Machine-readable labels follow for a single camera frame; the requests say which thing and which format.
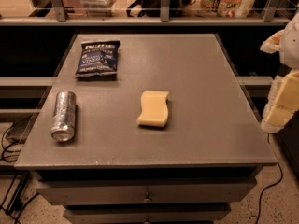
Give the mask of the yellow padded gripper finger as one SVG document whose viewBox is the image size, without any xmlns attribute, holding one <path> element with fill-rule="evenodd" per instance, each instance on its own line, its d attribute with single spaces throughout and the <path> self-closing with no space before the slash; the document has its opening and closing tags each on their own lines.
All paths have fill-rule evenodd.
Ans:
<svg viewBox="0 0 299 224">
<path fill-rule="evenodd" d="M 268 37 L 260 46 L 260 51 L 269 54 L 280 52 L 283 33 L 283 30 L 279 30 L 278 32 Z"/>
<path fill-rule="evenodd" d="M 291 70 L 285 77 L 276 76 L 272 82 L 268 102 L 263 110 L 261 128 L 277 133 L 299 110 L 299 70 Z"/>
</svg>

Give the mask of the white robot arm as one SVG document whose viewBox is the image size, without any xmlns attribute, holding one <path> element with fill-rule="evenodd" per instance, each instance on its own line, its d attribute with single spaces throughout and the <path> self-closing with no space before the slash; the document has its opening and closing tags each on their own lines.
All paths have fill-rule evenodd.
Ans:
<svg viewBox="0 0 299 224">
<path fill-rule="evenodd" d="M 283 30 L 265 40 L 260 50 L 269 54 L 278 52 L 280 62 L 291 69 L 284 77 L 275 76 L 263 110 L 262 130 L 277 133 L 299 110 L 299 14 Z"/>
</svg>

